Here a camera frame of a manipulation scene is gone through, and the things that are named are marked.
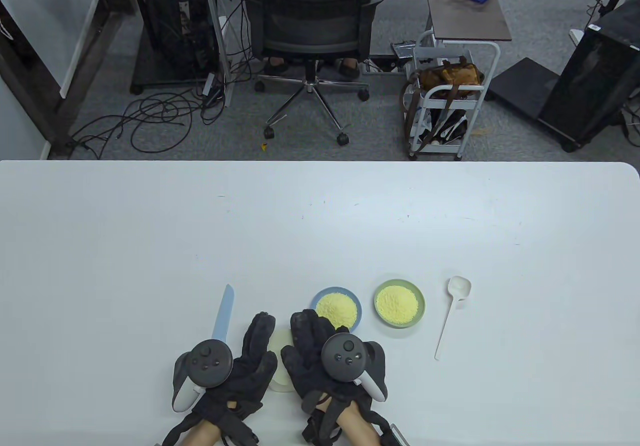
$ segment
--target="blue bowl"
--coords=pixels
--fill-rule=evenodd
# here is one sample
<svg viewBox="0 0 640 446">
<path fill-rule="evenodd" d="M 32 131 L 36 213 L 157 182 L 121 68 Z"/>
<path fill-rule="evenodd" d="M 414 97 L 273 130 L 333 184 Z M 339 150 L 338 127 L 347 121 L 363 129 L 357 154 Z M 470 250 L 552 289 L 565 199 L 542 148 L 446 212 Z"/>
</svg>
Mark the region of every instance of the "blue bowl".
<svg viewBox="0 0 640 446">
<path fill-rule="evenodd" d="M 354 332 L 354 330 L 360 324 L 360 320 L 362 318 L 362 305 L 360 303 L 360 300 L 358 299 L 358 296 L 354 295 L 354 293 L 350 292 L 348 289 L 341 288 L 340 286 L 331 286 L 330 288 L 324 288 L 322 291 L 320 291 L 317 295 L 313 297 L 313 300 L 311 300 L 311 309 L 315 310 L 316 307 L 318 306 L 318 302 L 322 299 L 322 297 L 329 295 L 330 293 L 342 293 L 343 295 L 347 295 L 356 304 L 356 310 L 358 312 L 356 316 L 356 322 L 353 324 L 353 327 L 349 330 L 350 333 Z"/>
</svg>

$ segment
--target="white cart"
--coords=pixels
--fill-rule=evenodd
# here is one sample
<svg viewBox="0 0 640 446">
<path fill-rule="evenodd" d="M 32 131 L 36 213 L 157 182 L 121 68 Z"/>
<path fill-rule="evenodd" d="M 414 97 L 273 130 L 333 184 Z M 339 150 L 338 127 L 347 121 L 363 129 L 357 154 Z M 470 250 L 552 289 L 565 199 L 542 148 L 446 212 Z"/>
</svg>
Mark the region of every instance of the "white cart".
<svg viewBox="0 0 640 446">
<path fill-rule="evenodd" d="M 445 99 L 437 99 L 434 95 L 442 90 L 451 90 L 451 85 L 441 85 L 427 92 L 421 91 L 420 103 L 418 104 L 418 110 L 411 126 L 409 134 L 409 159 L 415 160 L 418 158 L 418 153 L 439 153 L 439 154 L 454 154 L 455 160 L 461 160 L 462 154 L 466 144 L 473 132 L 478 112 L 485 99 L 485 94 L 491 83 L 491 79 L 496 71 L 498 60 L 500 59 L 500 47 L 496 42 L 483 41 L 483 40 L 437 40 L 434 35 L 434 29 L 430 28 L 418 37 L 416 46 L 413 49 L 413 61 L 405 65 L 407 79 L 412 73 L 419 69 L 426 69 L 430 66 L 442 65 L 444 59 L 450 60 L 452 63 L 457 62 L 460 56 L 464 56 L 469 62 L 473 62 L 471 51 L 469 46 L 489 46 L 493 49 L 493 59 L 491 61 L 491 67 L 489 72 L 484 72 L 484 82 L 482 85 L 461 85 L 460 90 L 467 90 L 469 94 L 467 99 L 456 99 L 451 103 L 450 109 L 447 114 L 447 118 L 444 121 L 439 122 L 438 131 L 433 135 L 434 138 L 440 138 L 432 141 L 432 144 L 424 145 L 422 139 L 428 136 L 434 127 L 432 121 L 432 110 L 443 110 L 446 105 Z M 419 88 L 419 81 L 416 80 L 414 85 L 407 88 L 403 103 L 405 109 L 409 107 L 411 97 L 415 88 Z M 448 120 L 457 110 L 464 110 L 465 114 L 461 118 L 457 119 L 452 124 L 448 125 Z M 466 124 L 466 132 L 462 137 L 457 135 L 457 131 L 460 131 L 459 127 L 464 127 Z"/>
</svg>

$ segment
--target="blue knife handle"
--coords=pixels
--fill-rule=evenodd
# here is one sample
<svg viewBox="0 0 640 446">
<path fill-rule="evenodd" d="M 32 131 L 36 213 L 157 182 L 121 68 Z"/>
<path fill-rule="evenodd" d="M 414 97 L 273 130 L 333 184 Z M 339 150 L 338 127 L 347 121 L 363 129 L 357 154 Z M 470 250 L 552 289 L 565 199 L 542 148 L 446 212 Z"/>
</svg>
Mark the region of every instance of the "blue knife handle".
<svg viewBox="0 0 640 446">
<path fill-rule="evenodd" d="M 231 311 L 234 308 L 234 299 L 236 293 L 231 285 L 226 285 L 224 294 L 222 295 L 222 301 L 220 302 L 220 308 L 217 310 L 217 316 L 215 317 L 215 324 L 213 327 L 213 339 L 219 339 L 223 343 L 227 342 L 227 332 L 229 332 L 229 323 L 231 322 Z"/>
</svg>

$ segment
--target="spoon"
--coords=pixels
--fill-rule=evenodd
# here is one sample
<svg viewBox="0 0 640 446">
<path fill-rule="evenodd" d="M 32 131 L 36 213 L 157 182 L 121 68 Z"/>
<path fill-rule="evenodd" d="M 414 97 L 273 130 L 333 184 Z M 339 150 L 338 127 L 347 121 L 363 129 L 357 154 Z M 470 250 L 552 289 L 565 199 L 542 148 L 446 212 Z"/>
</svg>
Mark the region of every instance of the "spoon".
<svg viewBox="0 0 640 446">
<path fill-rule="evenodd" d="M 451 307 L 448 309 L 448 315 L 446 316 L 446 320 L 444 322 L 444 327 L 442 328 L 442 332 L 440 333 L 440 339 L 438 341 L 438 347 L 436 348 L 435 359 L 440 360 L 440 350 L 441 345 L 444 342 L 445 332 L 447 331 L 447 325 L 449 324 L 450 318 L 453 316 L 453 312 L 456 310 L 456 306 L 460 300 L 464 300 L 469 296 L 471 292 L 471 281 L 462 276 L 454 276 L 451 277 L 448 283 L 446 284 L 446 290 L 451 295 Z"/>
</svg>

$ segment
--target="yellow granules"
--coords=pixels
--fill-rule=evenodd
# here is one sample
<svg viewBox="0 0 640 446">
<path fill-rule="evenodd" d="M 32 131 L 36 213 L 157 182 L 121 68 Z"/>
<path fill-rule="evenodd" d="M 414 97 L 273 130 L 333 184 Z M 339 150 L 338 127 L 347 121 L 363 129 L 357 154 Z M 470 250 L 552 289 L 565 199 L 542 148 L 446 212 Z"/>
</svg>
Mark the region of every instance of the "yellow granules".
<svg viewBox="0 0 640 446">
<path fill-rule="evenodd" d="M 385 320 L 405 325 L 418 314 L 418 299 L 410 289 L 391 285 L 377 294 L 375 307 Z"/>
<path fill-rule="evenodd" d="M 315 307 L 318 316 L 324 316 L 331 321 L 334 327 L 346 326 L 349 329 L 354 327 L 358 318 L 358 308 L 354 301 L 343 293 L 329 293 L 318 301 Z"/>
</svg>

